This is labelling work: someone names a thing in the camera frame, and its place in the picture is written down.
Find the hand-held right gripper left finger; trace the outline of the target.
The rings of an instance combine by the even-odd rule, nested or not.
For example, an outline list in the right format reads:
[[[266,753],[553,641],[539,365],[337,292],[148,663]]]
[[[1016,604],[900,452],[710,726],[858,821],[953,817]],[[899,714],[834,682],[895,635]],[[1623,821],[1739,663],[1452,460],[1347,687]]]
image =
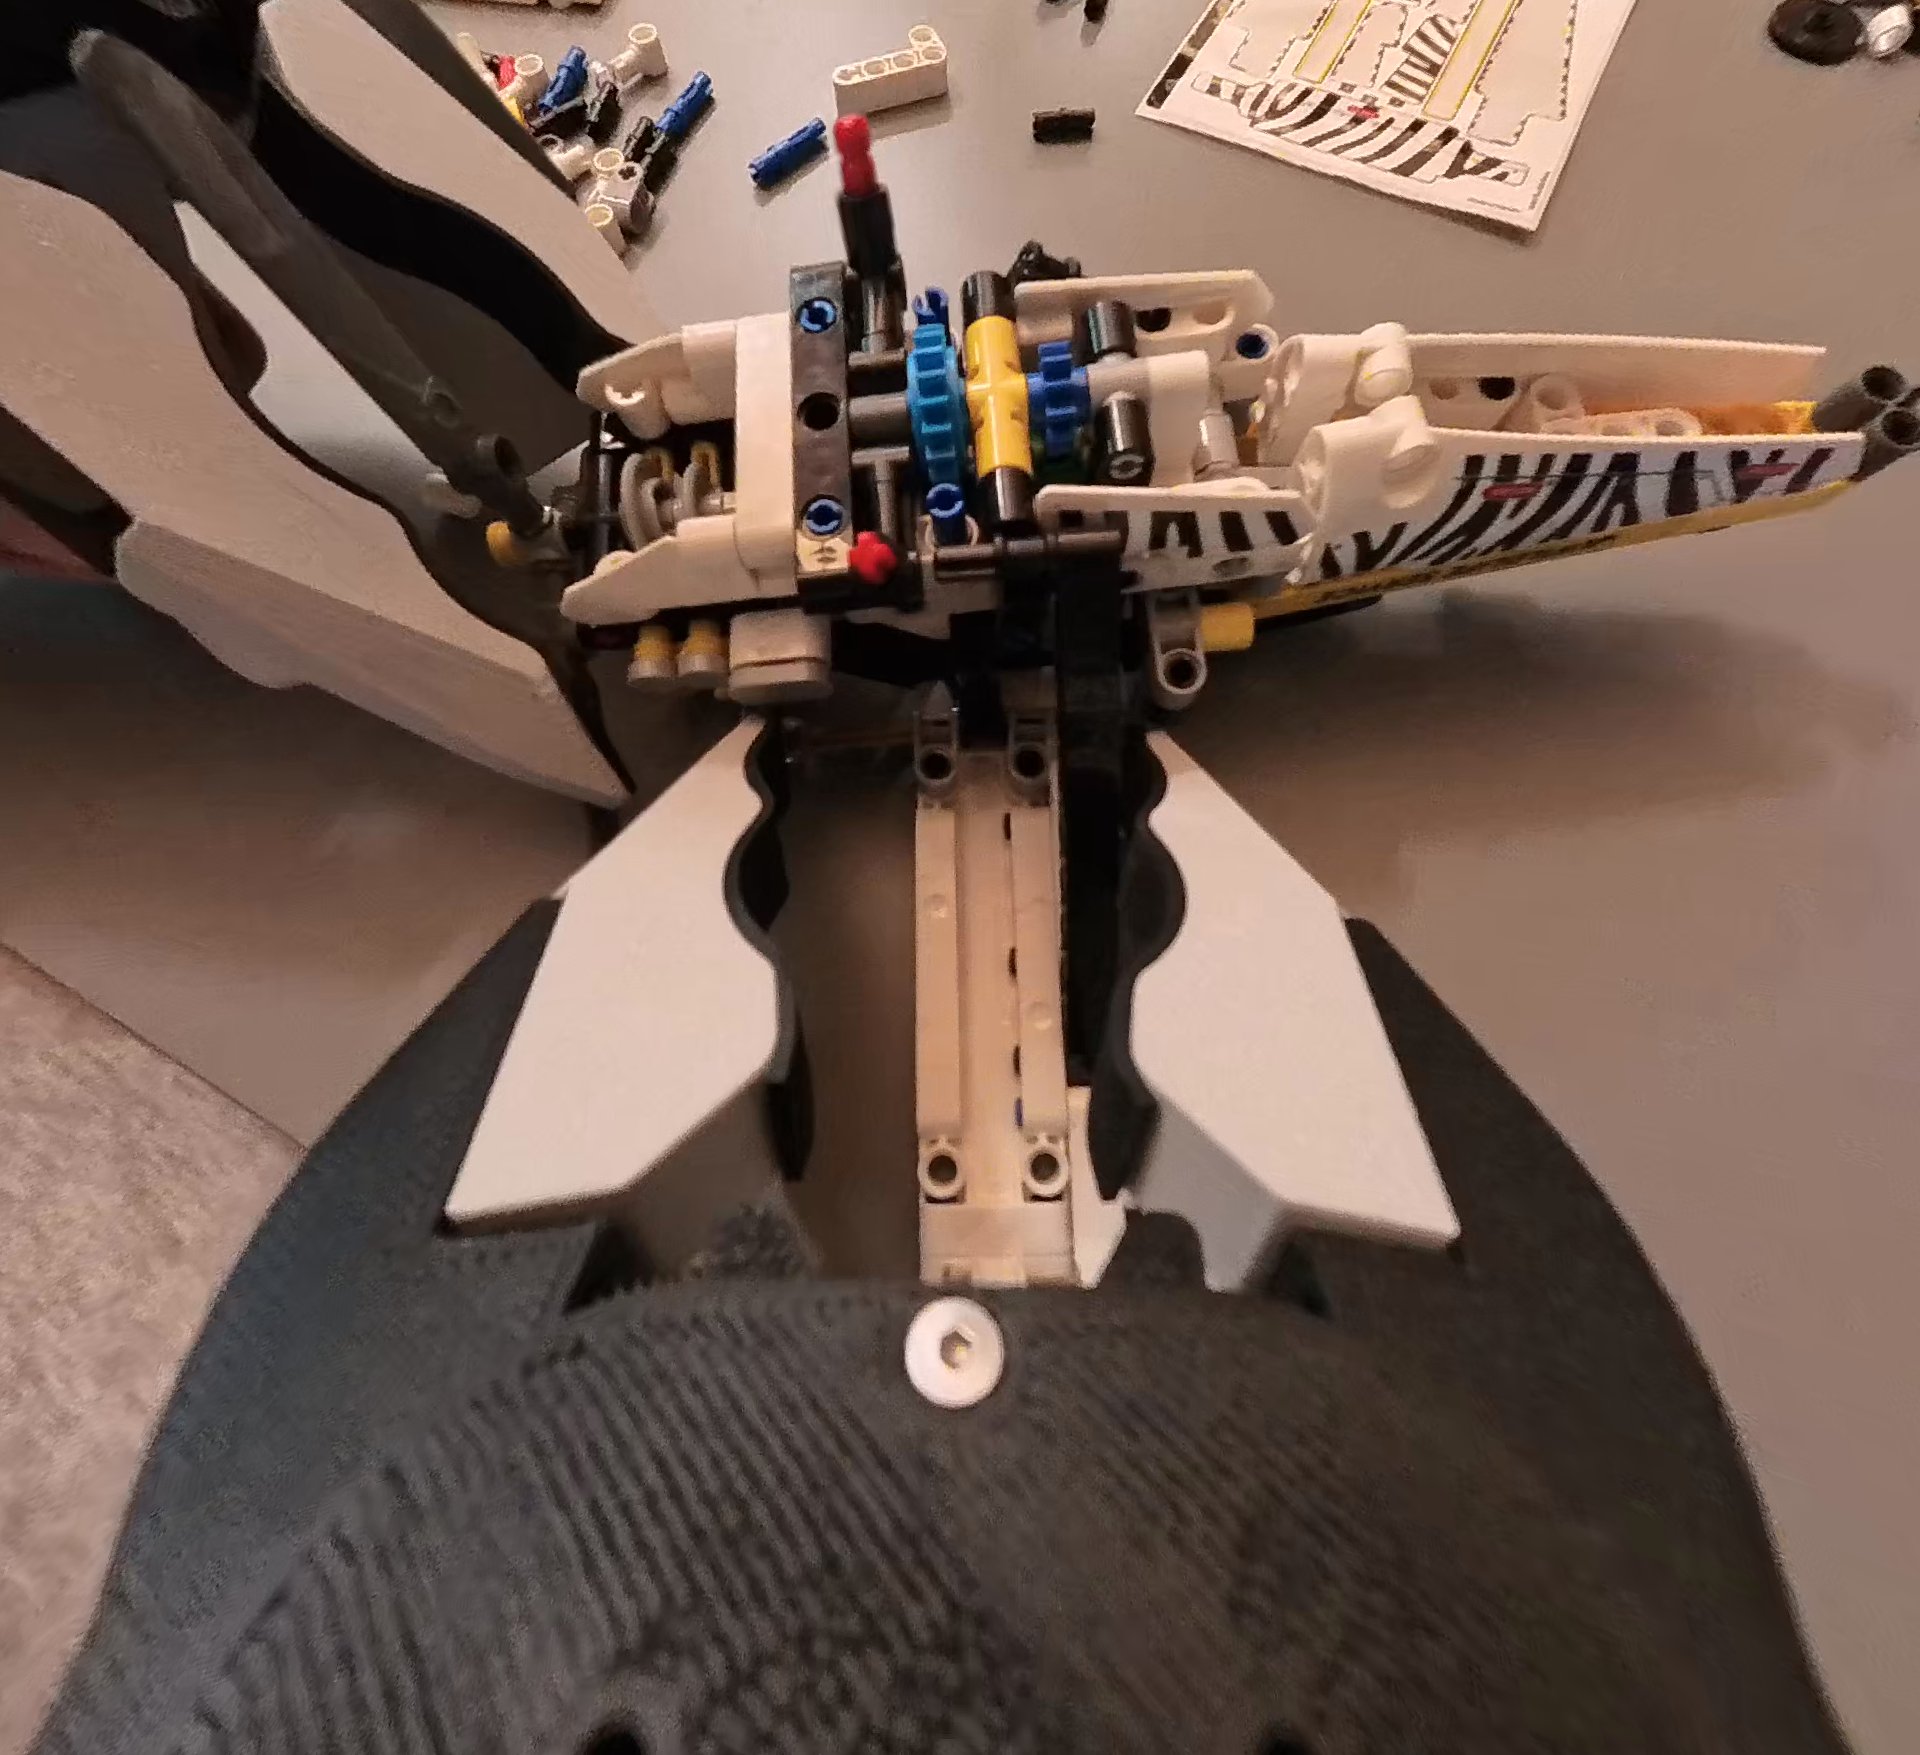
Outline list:
[[[767,723],[740,714],[563,891],[465,1159],[456,1232],[717,1232],[781,1181],[767,1091],[795,1005],[747,905]]]

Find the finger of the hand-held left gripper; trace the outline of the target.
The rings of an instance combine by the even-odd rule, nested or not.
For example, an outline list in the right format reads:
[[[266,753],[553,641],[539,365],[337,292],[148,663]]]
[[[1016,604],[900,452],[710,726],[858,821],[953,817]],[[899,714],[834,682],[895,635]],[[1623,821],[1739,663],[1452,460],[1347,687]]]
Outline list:
[[[548,659],[456,608],[403,524],[273,439],[184,281],[101,205],[6,173],[6,412],[129,517],[118,584],[264,687],[320,687],[515,782],[615,809]]]
[[[550,152],[414,0],[264,0],[289,106],[285,186],[373,264],[491,314],[535,356],[664,330]]]

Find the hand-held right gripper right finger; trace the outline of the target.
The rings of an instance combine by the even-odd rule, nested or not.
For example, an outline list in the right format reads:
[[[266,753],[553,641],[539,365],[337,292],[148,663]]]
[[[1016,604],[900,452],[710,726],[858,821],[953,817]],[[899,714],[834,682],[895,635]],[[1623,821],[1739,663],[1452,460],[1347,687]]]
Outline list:
[[[1343,905],[1174,735],[1135,759],[1089,1110],[1101,1191],[1180,1224],[1213,1294],[1257,1290],[1309,1232],[1452,1249]]]

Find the zebra striped lego helicopter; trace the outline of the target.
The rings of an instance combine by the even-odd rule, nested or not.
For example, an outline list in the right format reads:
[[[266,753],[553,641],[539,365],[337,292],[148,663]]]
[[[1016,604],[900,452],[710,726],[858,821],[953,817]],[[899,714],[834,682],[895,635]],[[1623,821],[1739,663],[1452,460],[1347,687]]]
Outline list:
[[[908,302],[875,124],[848,112],[846,264],[794,272],[789,314],[589,356],[597,436],[548,500],[204,98],[101,31],[74,73],[475,500],[453,529],[522,567],[542,610],[526,645],[623,783],[589,723],[597,638],[641,641],[641,687],[781,705],[834,672],[934,679],[992,615],[1038,620],[1057,672],[1081,621],[1118,641],[1180,621],[1153,635],[1155,700],[1180,707],[1231,621],[1716,535],[1915,452],[1900,375],[1807,403],[1781,346],[1394,322],[1279,341],[1255,322],[1257,274],[975,274],[959,302]]]

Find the white lego L beam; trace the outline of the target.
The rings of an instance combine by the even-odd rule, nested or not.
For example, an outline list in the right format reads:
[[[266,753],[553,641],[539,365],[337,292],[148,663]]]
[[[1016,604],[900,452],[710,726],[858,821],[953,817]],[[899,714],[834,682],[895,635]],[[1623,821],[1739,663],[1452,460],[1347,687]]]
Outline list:
[[[915,26],[900,46],[855,58],[834,68],[834,111],[848,112],[888,112],[941,102],[952,91],[952,54],[934,26]]]

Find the zebra sticker sheet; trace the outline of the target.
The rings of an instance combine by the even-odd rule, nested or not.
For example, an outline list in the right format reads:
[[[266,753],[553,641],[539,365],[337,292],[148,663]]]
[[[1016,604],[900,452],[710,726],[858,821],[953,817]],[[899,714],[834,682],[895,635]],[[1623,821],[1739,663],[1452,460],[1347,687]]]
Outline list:
[[[1537,236],[1638,0],[1213,0],[1142,122]]]

